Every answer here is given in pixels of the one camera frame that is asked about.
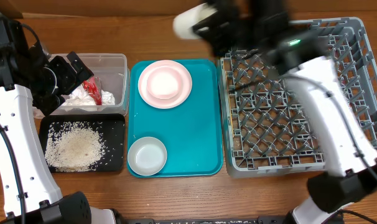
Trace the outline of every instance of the gray dish rack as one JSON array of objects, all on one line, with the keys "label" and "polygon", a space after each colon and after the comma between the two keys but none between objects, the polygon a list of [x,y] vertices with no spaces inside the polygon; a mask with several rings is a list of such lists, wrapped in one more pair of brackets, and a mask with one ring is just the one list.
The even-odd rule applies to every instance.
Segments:
[{"label": "gray dish rack", "polygon": [[[342,89],[377,150],[377,67],[363,22],[356,17],[292,21],[328,41]],[[301,105],[282,80],[268,80],[259,55],[233,49],[218,61],[226,168],[232,177],[323,170],[324,158]],[[236,86],[262,80],[257,86]]]}]

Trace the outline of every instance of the wooden table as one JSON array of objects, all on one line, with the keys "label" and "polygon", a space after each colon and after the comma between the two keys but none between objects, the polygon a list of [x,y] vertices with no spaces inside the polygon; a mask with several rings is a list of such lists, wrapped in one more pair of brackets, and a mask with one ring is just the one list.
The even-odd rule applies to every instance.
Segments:
[{"label": "wooden table", "polygon": [[[363,20],[377,62],[377,12],[301,13],[293,15],[293,18],[343,16],[357,16]],[[172,32],[172,20],[173,17],[160,16],[21,21],[30,25],[53,53],[71,50],[123,53],[128,58],[129,68],[142,60],[210,56],[206,43],[177,39]],[[306,181],[316,174],[232,179],[223,166],[212,177],[138,179],[124,166],[121,173],[54,174],[54,178],[64,195],[80,190],[94,207],[116,208],[126,218],[161,220],[285,215],[307,198]],[[377,220],[377,192],[349,209]],[[0,178],[0,220],[3,218]],[[364,223],[349,215],[345,220],[347,223]]]}]

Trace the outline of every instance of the white bowl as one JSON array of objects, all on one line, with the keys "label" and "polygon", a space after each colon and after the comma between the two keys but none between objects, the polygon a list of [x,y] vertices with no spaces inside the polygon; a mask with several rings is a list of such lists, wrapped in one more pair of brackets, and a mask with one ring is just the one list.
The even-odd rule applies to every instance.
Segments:
[{"label": "white bowl", "polygon": [[167,159],[166,147],[153,137],[143,137],[129,148],[128,162],[131,169],[144,176],[161,171]]},{"label": "white bowl", "polygon": [[147,91],[158,99],[168,100],[179,93],[182,82],[178,71],[168,67],[159,68],[149,75]]}]

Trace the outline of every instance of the green light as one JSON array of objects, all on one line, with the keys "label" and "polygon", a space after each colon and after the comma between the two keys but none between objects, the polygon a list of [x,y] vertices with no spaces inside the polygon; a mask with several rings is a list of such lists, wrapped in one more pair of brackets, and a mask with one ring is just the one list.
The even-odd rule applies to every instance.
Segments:
[{"label": "green light", "polygon": [[299,44],[299,42],[300,42],[300,40],[296,39],[296,40],[289,42],[289,45],[293,46],[293,45]]}]

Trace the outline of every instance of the cable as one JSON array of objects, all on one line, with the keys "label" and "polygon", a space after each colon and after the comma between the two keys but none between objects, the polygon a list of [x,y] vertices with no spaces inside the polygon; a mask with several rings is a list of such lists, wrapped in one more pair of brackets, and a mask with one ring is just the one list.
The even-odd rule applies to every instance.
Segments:
[{"label": "cable", "polygon": [[19,193],[20,198],[20,206],[21,206],[21,223],[26,223],[26,196],[24,194],[24,191],[22,189],[21,179],[20,179],[20,172],[19,168],[17,166],[16,156],[14,155],[14,151],[12,148],[12,145],[10,143],[10,140],[6,134],[6,130],[1,126],[0,124],[0,134],[4,140],[4,143],[7,147],[7,150],[9,151],[10,160],[12,162],[13,166],[13,172],[14,172],[14,178],[16,179],[17,184],[17,191]]},{"label": "cable", "polygon": [[259,49],[250,50],[249,52],[246,53],[246,55],[243,56],[242,60],[250,59],[251,57],[253,57],[257,53],[259,53]]},{"label": "cable", "polygon": [[294,74],[288,74],[288,75],[283,75],[281,77],[282,79],[295,79],[295,80],[300,80],[300,81],[305,81],[305,82],[308,82],[310,84],[312,84],[313,86],[317,87],[318,89],[322,90],[325,92],[326,96],[328,98],[331,99],[332,103],[334,104],[334,106],[337,108],[338,112],[339,112],[339,115],[341,116],[343,122],[345,123],[345,126],[346,126],[346,129],[350,135],[350,139],[351,141],[353,142],[353,146],[355,147],[355,150],[357,152],[357,156],[360,158],[360,160],[362,161],[362,163],[364,164],[364,166],[368,169],[368,172],[370,172],[370,174],[374,177],[374,179],[377,181],[377,174],[375,173],[375,171],[370,167],[370,165],[368,165],[367,161],[365,161],[364,159],[364,154],[362,153],[362,151],[359,149],[358,145],[357,145],[357,141],[355,139],[355,136],[354,134],[352,133],[351,131],[351,128],[349,126],[349,122],[348,120],[346,119],[345,117],[345,114],[343,113],[343,110],[342,108],[340,107],[337,99],[335,99],[333,93],[331,93],[327,88],[325,88],[323,85],[319,84],[318,82],[314,81],[314,80],[311,80],[309,78],[305,78],[305,77],[300,77],[300,76],[297,76],[297,75],[294,75]]},{"label": "cable", "polygon": [[250,87],[250,86],[255,86],[255,85],[259,84],[259,83],[260,83],[259,80],[251,81],[251,82],[249,82],[247,84],[244,84],[244,85],[236,87],[233,91],[242,90],[242,89],[245,89],[245,88]]},{"label": "cable", "polygon": [[27,24],[21,24],[21,26],[22,26],[23,28],[26,28],[27,30],[29,30],[29,32],[31,32],[31,34],[34,35],[35,39],[37,40],[37,42],[38,42],[39,45],[40,45],[39,37],[38,37],[38,35],[35,33],[35,31],[34,31],[30,26],[28,26]]},{"label": "cable", "polygon": [[364,220],[366,220],[366,221],[369,221],[370,223],[377,224],[377,221],[373,220],[372,218],[369,218],[369,217],[367,217],[367,216],[365,216],[365,215],[362,215],[362,214],[357,213],[357,212],[354,212],[354,211],[341,209],[341,210],[339,210],[336,214],[339,214],[339,213],[341,213],[341,214],[342,214],[342,213],[347,213],[347,214],[350,214],[350,215],[354,215],[354,216],[357,216],[357,217],[359,217],[359,218],[362,218],[362,219],[364,219]]},{"label": "cable", "polygon": [[52,69],[48,68],[48,67],[44,67],[44,69],[47,69],[51,72],[51,74],[53,75],[54,77],[54,88],[53,88],[53,91],[52,91],[52,94],[54,93],[54,91],[57,89],[57,77],[56,77],[56,74],[53,72]]}]

